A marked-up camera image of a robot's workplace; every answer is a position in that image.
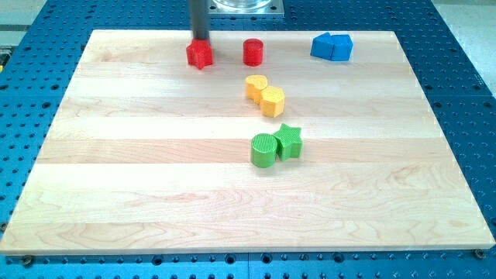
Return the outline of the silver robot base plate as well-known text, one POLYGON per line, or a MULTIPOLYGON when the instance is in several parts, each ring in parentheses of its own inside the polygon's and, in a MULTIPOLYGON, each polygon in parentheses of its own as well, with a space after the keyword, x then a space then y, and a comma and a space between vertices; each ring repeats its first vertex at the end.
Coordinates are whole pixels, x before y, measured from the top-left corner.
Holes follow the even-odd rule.
POLYGON ((250 17, 284 15, 283 0, 209 0, 208 12, 211 16, 250 17))

